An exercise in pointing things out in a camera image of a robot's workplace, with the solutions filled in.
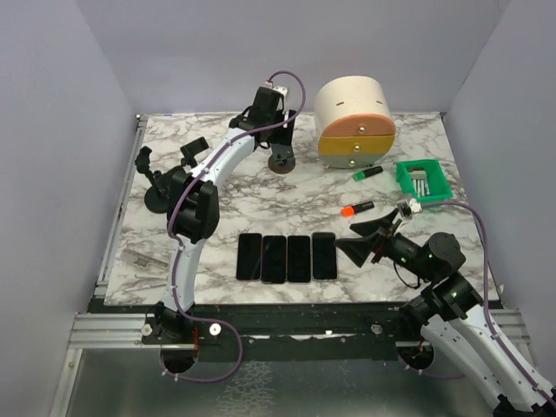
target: cream-colored cylinder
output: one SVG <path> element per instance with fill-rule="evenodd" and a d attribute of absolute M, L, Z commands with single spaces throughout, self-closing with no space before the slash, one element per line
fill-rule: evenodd
<path fill-rule="evenodd" d="M 343 76 L 321 88 L 314 100 L 317 138 L 330 123 L 352 115 L 392 118 L 381 85 L 368 76 Z"/>

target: phone screen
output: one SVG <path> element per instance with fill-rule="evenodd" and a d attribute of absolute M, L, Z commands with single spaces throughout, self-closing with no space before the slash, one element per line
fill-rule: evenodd
<path fill-rule="evenodd" d="M 260 233 L 242 233 L 237 244 L 235 278 L 240 281 L 261 279 L 262 236 Z"/>
<path fill-rule="evenodd" d="M 282 284 L 286 281 L 286 236 L 262 238 L 261 281 Z"/>
<path fill-rule="evenodd" d="M 311 238 L 288 236 L 288 282 L 311 281 Z"/>
<path fill-rule="evenodd" d="M 313 233 L 313 278 L 316 280 L 338 278 L 335 240 L 334 233 Z"/>

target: white marble surface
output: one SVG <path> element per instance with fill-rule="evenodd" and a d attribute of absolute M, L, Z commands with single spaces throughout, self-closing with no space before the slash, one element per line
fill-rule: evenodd
<path fill-rule="evenodd" d="M 143 144 L 153 149 L 151 168 L 162 172 L 178 164 L 180 146 L 205 136 L 213 148 L 225 134 L 235 114 L 152 116 Z M 197 303 L 282 303 L 407 301 L 419 290 L 406 288 L 398 280 L 392 262 L 368 262 L 359 269 L 338 251 L 338 280 L 309 284 L 266 285 L 259 281 L 237 281 L 235 263 L 237 237 L 244 232 L 263 235 L 311 235 L 332 231 L 338 237 L 355 237 L 351 222 L 364 222 L 389 213 L 400 196 L 394 162 L 424 158 L 438 159 L 450 182 L 454 199 L 465 201 L 458 170 L 453 161 L 444 127 L 438 114 L 395 115 L 397 137 L 388 154 L 379 161 L 385 172 L 361 182 L 352 170 L 327 169 L 318 160 L 313 117 L 301 115 L 295 126 L 296 167 L 277 175 L 267 166 L 269 150 L 258 149 L 249 156 L 219 191 L 221 220 L 202 252 L 195 283 Z M 200 155 L 204 158 L 208 152 Z M 150 213 L 143 204 L 149 186 L 135 174 L 125 210 L 122 233 L 109 271 L 105 303 L 109 305 L 153 304 L 160 300 L 174 241 L 166 235 L 166 215 Z M 340 215 L 348 204 L 373 200 L 375 208 L 349 220 Z M 404 235 L 419 244 L 434 232 L 455 234 L 467 262 L 460 272 L 482 294 L 482 247 L 473 218 L 461 208 L 434 208 L 419 215 L 404 228 Z M 135 251 L 159 262 L 137 261 Z M 401 270 L 407 281 L 414 277 Z M 497 299 L 493 282 L 491 297 Z"/>

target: green plastic tray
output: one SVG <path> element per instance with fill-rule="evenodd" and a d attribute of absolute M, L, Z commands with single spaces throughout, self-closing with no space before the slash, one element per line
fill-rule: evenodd
<path fill-rule="evenodd" d="M 414 188 L 409 171 L 413 168 L 423 168 L 427 173 L 428 189 L 431 195 L 418 197 Z M 435 159 L 421 159 L 419 161 L 407 161 L 396 163 L 396 181 L 400 184 L 404 194 L 411 194 L 418 202 L 441 202 L 453 197 L 452 190 L 442 167 Z"/>

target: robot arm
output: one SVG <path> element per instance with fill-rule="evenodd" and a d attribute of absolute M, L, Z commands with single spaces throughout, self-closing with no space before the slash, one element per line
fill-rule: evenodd
<path fill-rule="evenodd" d="M 466 258 L 455 236 L 436 233 L 417 245 L 397 233 L 402 220 L 394 220 L 399 213 L 409 218 L 420 205 L 413 200 L 398 207 L 381 219 L 353 224 L 351 229 L 361 238 L 339 239 L 336 246 L 359 267 L 373 253 L 372 263 L 387 257 L 428 282 L 400 308 L 403 320 L 473 381 L 495 416 L 556 415 L 552 384 L 500 331 L 483 308 L 483 299 L 458 272 Z"/>
<path fill-rule="evenodd" d="M 137 171 L 145 174 L 152 185 L 145 195 L 145 204 L 155 213 L 167 214 L 169 234 L 179 242 L 161 299 L 164 308 L 172 312 L 180 308 L 188 311 L 193 305 L 199 258 L 220 220 L 218 189 L 235 167 L 266 143 L 272 149 L 268 159 L 270 169 L 286 174 L 294 168 L 291 142 L 297 112 L 285 110 L 287 93 L 288 89 L 281 86 L 260 87 L 253 104 L 231 120 L 223 141 L 200 164 L 195 155 L 209 147 L 202 137 L 181 147 L 184 156 L 181 165 L 165 174 L 150 171 L 151 150 L 141 149 L 136 159 Z M 186 172 L 185 165 L 192 169 Z"/>
<path fill-rule="evenodd" d="M 227 148 L 225 148 L 225 150 L 222 151 L 227 142 L 243 132 L 244 130 L 238 128 L 229 129 L 228 133 L 226 134 L 226 138 L 218 146 L 218 148 L 216 148 L 212 152 L 212 154 L 205 159 L 205 161 L 203 161 L 201 164 L 190 171 L 190 177 L 195 178 L 200 175 L 201 172 L 204 172 L 204 183 L 212 183 L 212 186 L 210 187 L 211 190 L 218 190 L 235 169 L 235 167 L 246 157 L 251 155 L 253 153 L 253 150 L 255 149 L 255 138 L 252 136 L 245 136 L 239 141 L 230 144 Z M 217 155 L 219 152 L 222 152 L 221 156 L 210 169 L 207 169 L 207 164 L 208 161 L 210 161 L 211 156 Z M 176 178 L 176 181 L 176 187 L 179 190 L 182 190 L 182 187 L 180 186 L 180 179 Z M 217 207 L 218 206 L 216 201 L 216 204 L 213 205 L 213 214 L 212 219 L 209 220 L 210 222 L 218 222 L 217 212 L 216 214 L 214 213 L 215 208 L 217 209 Z M 178 299 L 180 301 L 180 305 L 185 311 L 189 310 L 189 308 L 191 308 L 195 301 L 195 277 L 197 274 L 197 268 L 199 266 L 199 258 L 201 257 L 202 249 L 208 238 L 208 236 L 203 237 L 197 242 L 193 243 L 191 239 L 187 238 L 187 231 L 181 231 L 182 232 L 178 232 L 177 235 L 182 241 L 183 248 L 181 248 L 181 250 L 178 250 L 178 248 L 176 248 L 176 251 L 172 256 L 172 261 L 170 263 L 170 265 L 172 265 L 172 268 L 176 268 L 176 271 L 172 271 L 172 273 L 175 274 L 176 283 L 172 284 L 172 280 L 168 281 L 166 292 L 161 299 L 161 301 L 167 308 L 170 308 L 174 311 L 177 311 L 177 306 L 175 304 L 171 291 L 173 285 L 177 286 Z"/>

